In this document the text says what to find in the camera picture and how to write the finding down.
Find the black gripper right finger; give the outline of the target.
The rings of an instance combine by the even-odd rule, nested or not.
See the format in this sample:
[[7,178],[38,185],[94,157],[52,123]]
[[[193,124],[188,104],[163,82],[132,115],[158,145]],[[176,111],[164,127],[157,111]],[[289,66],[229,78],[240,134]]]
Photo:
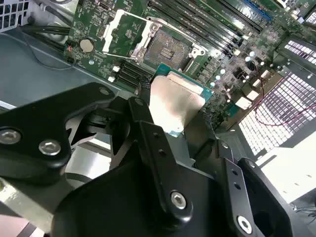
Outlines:
[[194,167],[211,175],[235,237],[297,237],[299,220],[252,160],[234,161],[208,120],[192,120],[184,129]]

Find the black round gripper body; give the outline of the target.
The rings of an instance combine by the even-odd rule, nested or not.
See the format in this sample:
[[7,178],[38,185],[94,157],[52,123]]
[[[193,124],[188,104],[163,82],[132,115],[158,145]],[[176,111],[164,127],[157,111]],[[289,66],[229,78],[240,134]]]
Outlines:
[[230,236],[214,177],[178,165],[149,112],[107,118],[118,164],[59,204],[53,237]]

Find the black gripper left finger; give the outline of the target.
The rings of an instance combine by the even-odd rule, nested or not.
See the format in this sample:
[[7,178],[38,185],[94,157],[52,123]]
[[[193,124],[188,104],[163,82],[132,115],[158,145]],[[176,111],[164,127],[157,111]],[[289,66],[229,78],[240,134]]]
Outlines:
[[165,133],[154,124],[150,88],[138,97],[117,97],[99,83],[12,109],[0,117],[0,174],[34,184],[58,181],[72,149],[96,133],[112,137],[119,171],[125,162],[142,164],[141,195],[158,218],[189,221],[193,204],[180,181]]

